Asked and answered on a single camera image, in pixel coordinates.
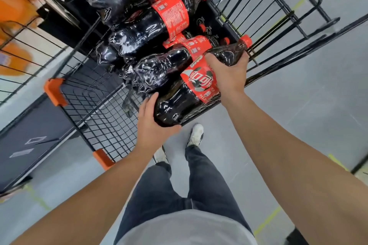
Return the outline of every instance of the gray t-shirt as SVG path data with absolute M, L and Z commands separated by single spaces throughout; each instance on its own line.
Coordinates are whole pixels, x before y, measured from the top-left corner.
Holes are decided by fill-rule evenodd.
M 257 245 L 242 224 L 230 218 L 190 209 L 158 216 L 131 229 L 117 245 Z

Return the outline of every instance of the left hand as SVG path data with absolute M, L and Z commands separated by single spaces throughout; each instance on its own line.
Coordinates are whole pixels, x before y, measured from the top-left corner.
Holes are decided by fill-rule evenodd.
M 164 128 L 154 121 L 154 104 L 158 96 L 156 92 L 151 98 L 146 98 L 140 105 L 138 114 L 136 148 L 152 153 L 152 155 L 170 136 L 178 133 L 182 128 L 181 125 Z

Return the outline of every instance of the white sneaker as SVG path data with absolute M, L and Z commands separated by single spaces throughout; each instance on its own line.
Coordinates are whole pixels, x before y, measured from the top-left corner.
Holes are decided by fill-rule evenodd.
M 190 145 L 199 146 L 200 142 L 203 139 L 203 135 L 204 135 L 204 128 L 202 124 L 200 123 L 195 124 L 192 130 L 190 131 L 190 136 L 189 136 L 188 143 L 186 144 L 186 146 L 187 147 Z
M 161 146 L 155 153 L 154 153 L 154 161 L 157 164 L 158 162 L 165 162 L 168 163 L 168 158 L 166 157 L 165 150 L 163 146 Z

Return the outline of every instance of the black wire shopping cart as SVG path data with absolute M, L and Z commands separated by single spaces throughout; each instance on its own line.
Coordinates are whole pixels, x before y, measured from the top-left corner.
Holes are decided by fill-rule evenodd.
M 299 60 L 367 20 L 367 16 L 330 35 L 323 32 L 339 21 L 322 9 L 322 0 L 307 0 L 306 12 L 297 14 L 285 0 L 207 0 L 197 10 L 191 26 L 204 24 L 206 32 L 217 38 L 236 42 L 248 34 L 253 45 L 248 49 L 252 62 L 246 86 L 288 64 Z M 318 15 L 315 27 L 303 28 L 302 22 Z M 90 58 L 91 50 L 76 66 L 75 54 L 90 34 L 96 31 L 96 20 L 85 36 L 67 56 L 55 75 L 46 83 L 45 92 L 80 133 L 94 156 L 108 169 L 134 147 L 137 133 L 140 96 L 126 87 L 114 73 L 106 72 Z M 183 122 L 198 117 L 219 103 L 215 96 Z

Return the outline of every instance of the jeans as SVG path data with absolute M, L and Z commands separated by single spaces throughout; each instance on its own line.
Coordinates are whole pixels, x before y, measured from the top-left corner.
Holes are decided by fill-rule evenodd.
M 195 145 L 188 146 L 189 192 L 182 198 L 173 189 L 171 166 L 159 162 L 140 178 L 126 205 L 114 245 L 132 228 L 157 216 L 186 209 L 197 209 L 238 221 L 250 232 L 232 193 L 214 164 Z

